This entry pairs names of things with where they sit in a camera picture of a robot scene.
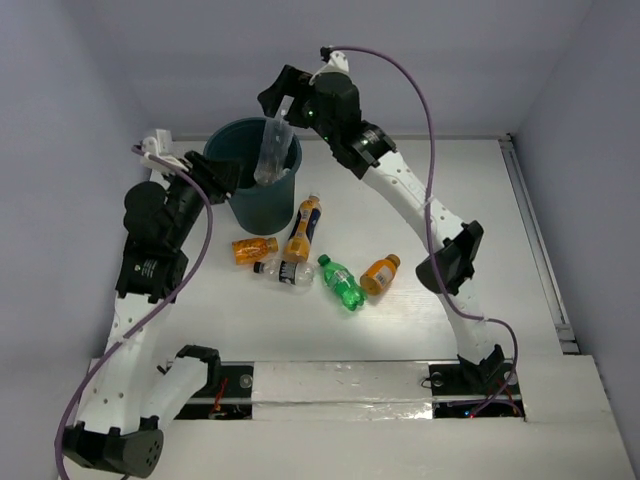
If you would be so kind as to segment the small orange juice bottle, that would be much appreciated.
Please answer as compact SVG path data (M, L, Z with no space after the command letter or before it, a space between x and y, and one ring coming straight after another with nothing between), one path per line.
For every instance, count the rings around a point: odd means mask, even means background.
M395 254L377 260L361 275L361 288L368 295L381 295L394 280L400 265L401 260Z

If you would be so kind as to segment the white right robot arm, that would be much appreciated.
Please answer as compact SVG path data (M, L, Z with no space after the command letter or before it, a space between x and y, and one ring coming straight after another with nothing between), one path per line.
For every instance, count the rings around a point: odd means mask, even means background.
M379 193L424 243L428 257L416 275L445 309L462 384L477 394L488 392L504 353L489 332L472 282L482 226L463 221L427 193L391 137L363 119L359 91L347 71L329 68L311 74L286 65L258 102L266 116L274 117L286 98L292 103L285 120L322 137L332 156Z

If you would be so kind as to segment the yellow blue label bottle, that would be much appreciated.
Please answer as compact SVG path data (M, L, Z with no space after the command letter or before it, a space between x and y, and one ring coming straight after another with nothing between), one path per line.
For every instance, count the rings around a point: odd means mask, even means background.
M283 250L283 258L286 261L301 263L308 260L321 215L320 197L312 193L300 204L296 221Z

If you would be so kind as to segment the large clear plastic bottle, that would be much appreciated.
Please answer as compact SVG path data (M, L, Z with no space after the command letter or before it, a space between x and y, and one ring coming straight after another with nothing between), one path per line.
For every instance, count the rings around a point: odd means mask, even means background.
M285 163L293 139L293 129L284 111L265 121L254 179L260 186L276 183L285 175Z

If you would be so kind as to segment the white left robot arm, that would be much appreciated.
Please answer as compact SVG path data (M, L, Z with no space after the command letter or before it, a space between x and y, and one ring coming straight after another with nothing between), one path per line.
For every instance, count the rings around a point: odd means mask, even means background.
M149 477L168 425L194 394L209 395L221 383L218 351L198 345L182 347L159 379L151 376L160 330L211 243L212 208L236 193L241 167L195 151L176 159L132 150L163 180L125 195L127 237L106 350L74 392L54 440L62 479L66 461L125 479Z

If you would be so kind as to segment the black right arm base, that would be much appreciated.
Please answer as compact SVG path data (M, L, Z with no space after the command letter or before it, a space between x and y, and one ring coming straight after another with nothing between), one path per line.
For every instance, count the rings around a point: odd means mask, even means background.
M436 363L420 379L419 385L432 394L435 419L524 418L517 374L511 374L507 361L496 380L488 386L474 387L464 378L456 363Z

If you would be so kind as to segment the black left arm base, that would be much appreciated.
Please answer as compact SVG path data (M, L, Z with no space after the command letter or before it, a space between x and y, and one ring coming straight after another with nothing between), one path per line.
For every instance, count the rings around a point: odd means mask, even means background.
M196 392L176 420L251 420L254 364L223 363L217 386Z

